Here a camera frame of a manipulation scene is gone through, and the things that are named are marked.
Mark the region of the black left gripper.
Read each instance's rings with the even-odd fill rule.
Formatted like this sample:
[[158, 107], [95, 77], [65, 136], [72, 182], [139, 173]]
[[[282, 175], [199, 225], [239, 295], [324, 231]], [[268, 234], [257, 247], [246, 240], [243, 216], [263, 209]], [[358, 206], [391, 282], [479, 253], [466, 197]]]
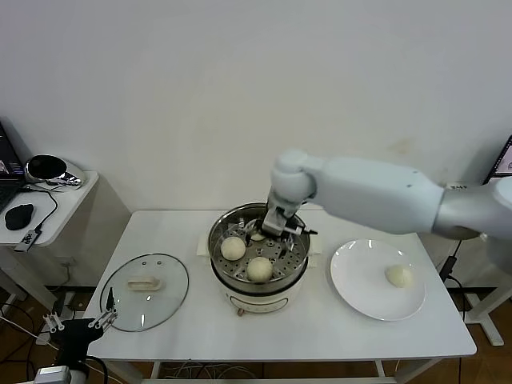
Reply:
[[107, 330], [113, 325], [118, 312], [115, 308], [113, 289], [109, 288], [105, 308], [95, 318], [79, 318], [61, 321], [58, 314], [45, 314], [45, 321], [49, 331], [59, 331], [62, 342], [87, 344], [100, 339], [101, 330]]

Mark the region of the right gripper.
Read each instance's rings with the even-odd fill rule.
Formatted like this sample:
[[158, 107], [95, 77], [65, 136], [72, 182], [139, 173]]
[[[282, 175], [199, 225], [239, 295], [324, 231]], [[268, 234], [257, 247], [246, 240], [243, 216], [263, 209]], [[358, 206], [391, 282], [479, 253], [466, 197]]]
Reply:
[[[285, 210], [280, 206], [267, 205], [266, 215], [262, 221], [262, 231], [272, 236], [282, 235], [285, 229], [288, 217], [285, 216]], [[264, 239], [264, 234], [256, 222], [252, 222], [247, 227], [247, 236], [249, 239]], [[281, 238], [280, 258], [284, 258], [289, 250], [289, 239]]]

